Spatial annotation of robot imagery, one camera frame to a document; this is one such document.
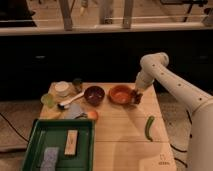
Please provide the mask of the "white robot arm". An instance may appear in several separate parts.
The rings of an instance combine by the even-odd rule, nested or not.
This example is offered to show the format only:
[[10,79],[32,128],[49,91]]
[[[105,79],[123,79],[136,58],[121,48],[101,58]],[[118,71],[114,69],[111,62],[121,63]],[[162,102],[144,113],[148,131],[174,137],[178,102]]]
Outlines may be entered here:
[[144,55],[135,88],[145,91],[157,80],[188,110],[192,117],[192,137],[186,171],[213,171],[213,95],[168,70],[168,64],[169,56],[164,52]]

